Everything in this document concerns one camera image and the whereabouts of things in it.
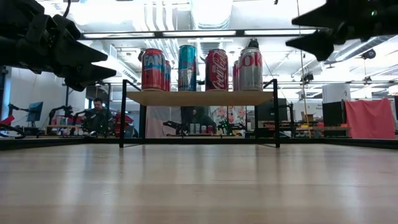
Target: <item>soda can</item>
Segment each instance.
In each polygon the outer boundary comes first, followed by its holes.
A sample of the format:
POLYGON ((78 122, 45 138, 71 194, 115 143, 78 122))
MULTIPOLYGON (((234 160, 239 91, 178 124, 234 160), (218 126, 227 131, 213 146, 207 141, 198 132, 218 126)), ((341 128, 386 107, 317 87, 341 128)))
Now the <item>soda can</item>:
POLYGON ((142 55, 142 90, 164 90, 165 57, 159 49, 146 49, 142 55))
POLYGON ((213 129, 212 125, 207 126, 207 133, 213 134, 213 132, 214 132, 214 129, 213 129))
POLYGON ((170 66, 170 62, 168 60, 166 60, 164 91, 170 91, 170 88, 171 88, 170 75, 171 75, 171 73, 172 73, 172 67, 170 66))
POLYGON ((262 56, 260 50, 248 47, 239 59, 239 90, 262 91, 262 56))
POLYGON ((234 67, 232 70, 232 84, 233 90, 239 91, 239 61, 234 62, 234 67))
POLYGON ((178 90, 197 90, 197 49, 192 45, 180 47, 178 58, 178 90))
POLYGON ((228 91, 228 56, 225 50, 210 50, 205 63, 206 91, 228 91))
POLYGON ((207 127, 206 125, 201 126, 201 134, 206 134, 207 133, 207 127))
POLYGON ((200 134, 200 124, 195 124, 195 133, 200 134))
POLYGON ((189 124, 189 133, 195 134, 195 124, 189 124))

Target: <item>pink cloth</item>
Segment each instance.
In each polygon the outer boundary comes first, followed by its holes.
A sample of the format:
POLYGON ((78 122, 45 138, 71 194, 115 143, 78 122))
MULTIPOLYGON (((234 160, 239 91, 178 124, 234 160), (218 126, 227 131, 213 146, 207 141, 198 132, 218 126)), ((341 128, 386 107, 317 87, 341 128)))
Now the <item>pink cloth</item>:
POLYGON ((390 102, 346 101, 347 123, 352 138, 395 139, 395 124, 390 102))

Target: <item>person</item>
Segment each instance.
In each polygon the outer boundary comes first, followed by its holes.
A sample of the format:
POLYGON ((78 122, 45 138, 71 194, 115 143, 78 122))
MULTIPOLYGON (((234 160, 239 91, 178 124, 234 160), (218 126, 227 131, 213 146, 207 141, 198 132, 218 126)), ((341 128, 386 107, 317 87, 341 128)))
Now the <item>person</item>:
POLYGON ((208 116, 205 114, 205 108, 202 106, 196 106, 194 107, 192 111, 192 121, 191 123, 193 124, 200 124, 200 126, 212 126, 213 127, 213 132, 217 132, 217 125, 216 123, 208 116))
POLYGON ((96 131, 98 134, 103 134, 107 122, 108 130, 111 130, 113 117, 111 112, 108 113, 108 110, 103 107, 103 100, 101 98, 94 99, 94 109, 88 110, 88 116, 90 116, 90 120, 88 121, 89 131, 96 131))

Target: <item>wooden shelf board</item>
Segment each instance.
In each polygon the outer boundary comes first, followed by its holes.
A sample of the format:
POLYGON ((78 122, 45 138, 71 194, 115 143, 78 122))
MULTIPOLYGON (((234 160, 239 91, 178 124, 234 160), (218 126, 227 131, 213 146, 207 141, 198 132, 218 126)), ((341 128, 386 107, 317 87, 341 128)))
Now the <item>wooden shelf board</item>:
POLYGON ((143 106, 257 106, 272 99, 272 92, 129 91, 127 97, 143 106))

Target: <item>red coca-cola can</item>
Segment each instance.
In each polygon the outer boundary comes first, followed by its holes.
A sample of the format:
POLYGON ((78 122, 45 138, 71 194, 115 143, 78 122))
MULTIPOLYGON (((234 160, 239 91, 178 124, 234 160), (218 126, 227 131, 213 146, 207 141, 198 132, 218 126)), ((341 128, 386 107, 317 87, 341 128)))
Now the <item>red coca-cola can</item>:
POLYGON ((213 132, 214 132, 214 129, 213 129, 212 125, 207 126, 207 133, 213 134, 213 132))
POLYGON ((225 50, 210 50, 205 62, 206 91, 228 91, 228 56, 225 50))
POLYGON ((239 61, 234 62, 232 71, 232 86, 234 91, 239 91, 239 61))
POLYGON ((262 91, 262 56, 260 50, 249 47, 239 57, 239 90, 262 91))
POLYGON ((146 49, 142 55, 142 90, 165 89, 165 57, 159 49, 146 49))
POLYGON ((168 60, 166 60, 164 91, 170 91, 170 88, 171 88, 171 82, 170 82, 171 73, 172 73, 172 67, 170 66, 170 62, 168 60))

